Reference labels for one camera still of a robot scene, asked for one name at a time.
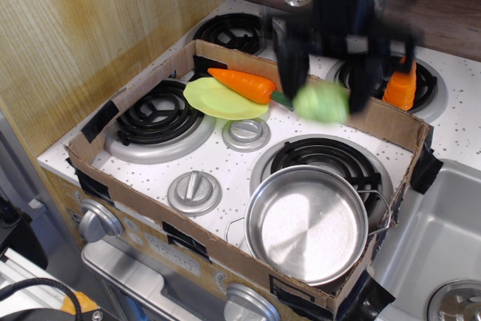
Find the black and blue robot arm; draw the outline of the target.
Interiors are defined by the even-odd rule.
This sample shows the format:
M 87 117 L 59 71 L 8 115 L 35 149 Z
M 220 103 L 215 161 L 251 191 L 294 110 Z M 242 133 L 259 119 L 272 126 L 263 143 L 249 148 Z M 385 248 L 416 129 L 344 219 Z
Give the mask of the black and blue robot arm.
M 408 73 L 421 32 L 382 19 L 375 0 L 312 0 L 307 11 L 281 14 L 278 72 L 284 94 L 293 99 L 307 82 L 311 55 L 353 62 L 349 112 L 364 110 L 375 87 L 394 71 Z

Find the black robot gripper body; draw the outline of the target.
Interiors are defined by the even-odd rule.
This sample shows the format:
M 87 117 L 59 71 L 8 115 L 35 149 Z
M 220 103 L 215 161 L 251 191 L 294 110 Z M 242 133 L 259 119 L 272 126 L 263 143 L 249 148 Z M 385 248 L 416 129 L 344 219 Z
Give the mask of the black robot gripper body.
M 316 7 L 290 11 L 266 11 L 262 26 L 266 38 L 274 42 L 277 58 L 306 59 L 310 55 L 348 57 L 347 38 L 361 38 L 368 42 L 369 51 L 377 57 L 387 56 L 391 42 L 404 45 L 404 54 L 414 58 L 414 50 L 421 43 L 422 33 L 410 26 L 396 24 L 369 10 L 355 19 L 332 8 L 322 12 Z

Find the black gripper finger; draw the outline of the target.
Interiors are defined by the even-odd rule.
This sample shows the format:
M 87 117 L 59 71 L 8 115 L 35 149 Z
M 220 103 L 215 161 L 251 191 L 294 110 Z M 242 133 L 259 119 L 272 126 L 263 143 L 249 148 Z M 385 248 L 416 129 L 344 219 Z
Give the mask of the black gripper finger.
M 361 113 L 383 79 L 383 57 L 368 54 L 352 61 L 349 73 L 349 112 Z
M 275 52 L 283 93 L 293 99 L 307 82 L 309 53 L 303 48 L 303 42 L 289 33 L 277 39 Z

